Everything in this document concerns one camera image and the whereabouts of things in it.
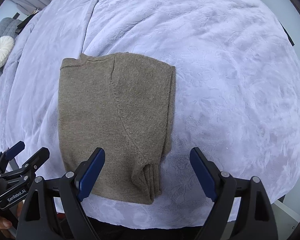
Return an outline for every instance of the lavender blanket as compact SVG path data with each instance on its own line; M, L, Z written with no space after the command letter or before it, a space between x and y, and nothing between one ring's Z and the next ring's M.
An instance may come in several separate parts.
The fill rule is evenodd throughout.
M38 175L62 176L62 59L126 51L176 67L162 195L152 205L90 195L83 201L88 216L130 228L202 225L212 202L189 163L195 146L220 170L259 176L271 202L294 186L300 175L300 62L259 0L53 0L18 37L0 77L0 151L24 141L26 150L17 157L22 164L47 147L50 159Z

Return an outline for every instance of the metal screw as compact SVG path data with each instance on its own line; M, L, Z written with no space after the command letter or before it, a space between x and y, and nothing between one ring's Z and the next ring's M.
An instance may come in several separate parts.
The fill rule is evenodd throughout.
M252 180L255 182L255 183L259 183L260 182L260 179L256 176L252 177Z
M227 172L227 171L222 171L221 176L224 177L224 178L228 178L230 176L230 173Z
M36 178L34 179L34 181L35 181L36 183L40 182L41 180L42 180L42 177L41 177L41 176L36 177Z
M72 171L69 171L66 173L67 178L72 178L74 176L74 173Z

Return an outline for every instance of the blue gripper pad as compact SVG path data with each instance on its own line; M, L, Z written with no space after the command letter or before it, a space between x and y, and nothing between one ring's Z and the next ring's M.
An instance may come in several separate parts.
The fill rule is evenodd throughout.
M25 149L25 143L23 141L19 141L14 146L12 146L8 151L6 151L5 159L7 161L11 161L14 157L16 157L24 149Z
M79 201L82 201L84 198L89 196L101 172L101 169L105 164L105 160L106 160L105 151L102 148L97 148L97 150L98 150L97 154L95 155L95 152L93 152L93 154L90 157L92 158L93 155L95 155L93 160L89 158L85 164L85 165L89 165L89 167L85 167L85 166L83 167L86 170L86 172L82 176L79 182L79 187L78 187L79 192L77 194L77 198Z
M215 202L218 197L217 193L215 192L215 181L213 180L208 168L204 165L195 148L190 151L190 163L205 195Z

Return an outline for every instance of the human hand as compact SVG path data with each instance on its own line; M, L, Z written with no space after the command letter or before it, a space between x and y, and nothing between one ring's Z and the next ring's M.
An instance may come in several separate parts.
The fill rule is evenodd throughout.
M23 202L21 201L18 203L18 207L17 207L17 218L20 217L22 207L23 207ZM8 229L11 227L12 227L12 223L9 220L0 216L0 230L2 231L5 237L15 239L13 235L8 231Z

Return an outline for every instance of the round pillow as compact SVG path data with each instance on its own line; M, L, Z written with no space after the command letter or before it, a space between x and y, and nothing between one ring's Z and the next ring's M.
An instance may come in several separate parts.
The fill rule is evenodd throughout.
M10 36L0 37L0 68L7 62L7 59L14 46L14 39Z

